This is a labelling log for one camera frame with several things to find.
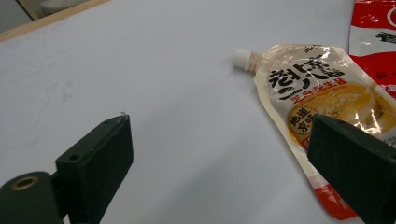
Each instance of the red and white package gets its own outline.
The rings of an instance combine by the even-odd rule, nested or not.
[[[396,0],[355,0],[349,55],[396,99]]]

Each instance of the plastic pouch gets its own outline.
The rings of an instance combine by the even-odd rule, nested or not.
[[[378,85],[396,98],[396,1],[355,1],[349,54]]]
[[[356,216],[306,157],[312,117],[342,119],[395,145],[395,100],[336,47],[277,45],[263,54],[238,50],[233,64],[256,74],[265,110],[328,213],[339,220]]]

